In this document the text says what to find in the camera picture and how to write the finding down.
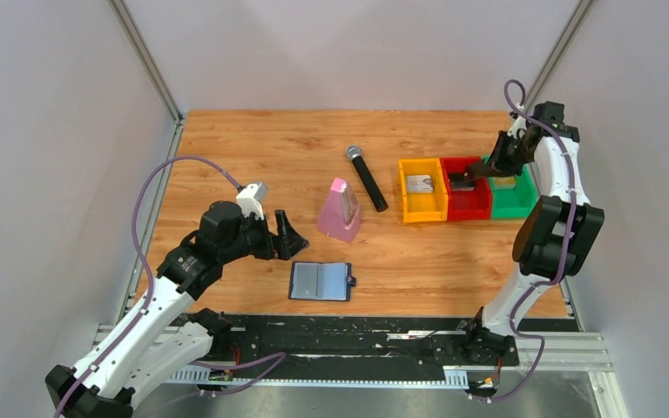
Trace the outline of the black VIP card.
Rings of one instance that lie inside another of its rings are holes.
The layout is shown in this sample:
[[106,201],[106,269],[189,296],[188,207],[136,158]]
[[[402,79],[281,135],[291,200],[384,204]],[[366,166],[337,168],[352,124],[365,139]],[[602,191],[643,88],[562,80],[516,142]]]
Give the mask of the black VIP card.
[[449,176],[449,189],[452,192],[470,192],[476,189],[476,182],[461,176]]

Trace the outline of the blue leather card holder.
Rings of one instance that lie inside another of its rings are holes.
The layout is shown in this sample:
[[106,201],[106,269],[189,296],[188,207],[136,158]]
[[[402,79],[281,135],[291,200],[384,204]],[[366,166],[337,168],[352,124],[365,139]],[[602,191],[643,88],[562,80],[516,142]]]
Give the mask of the blue leather card holder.
[[296,261],[291,268],[288,298],[347,302],[356,285],[350,263]]

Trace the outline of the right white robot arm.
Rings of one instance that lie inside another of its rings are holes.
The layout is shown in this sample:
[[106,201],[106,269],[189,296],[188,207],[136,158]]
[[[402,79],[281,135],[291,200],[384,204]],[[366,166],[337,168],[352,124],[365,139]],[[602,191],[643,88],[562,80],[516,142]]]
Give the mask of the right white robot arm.
[[538,298],[584,264],[605,221],[586,196],[580,171],[578,129],[564,122],[564,105],[546,101],[531,115],[515,109],[487,159],[468,166],[463,183],[518,175],[528,164],[539,170],[537,203],[520,227],[516,263],[498,295],[468,322],[460,351],[467,362],[494,364],[515,348],[519,322]]

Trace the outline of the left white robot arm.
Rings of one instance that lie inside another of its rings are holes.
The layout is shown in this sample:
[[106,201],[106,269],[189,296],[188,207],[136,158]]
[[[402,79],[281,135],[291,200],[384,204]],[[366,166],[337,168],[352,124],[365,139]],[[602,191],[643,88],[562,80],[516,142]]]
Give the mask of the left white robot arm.
[[140,301],[100,343],[73,366],[56,365],[45,384],[57,417],[130,417],[139,404],[185,365],[203,356],[225,358],[230,324],[205,308],[160,345],[155,342],[179,315],[221,278],[224,265],[247,256],[290,260],[308,247],[282,210],[277,231],[236,203],[217,201],[199,228],[171,250]]

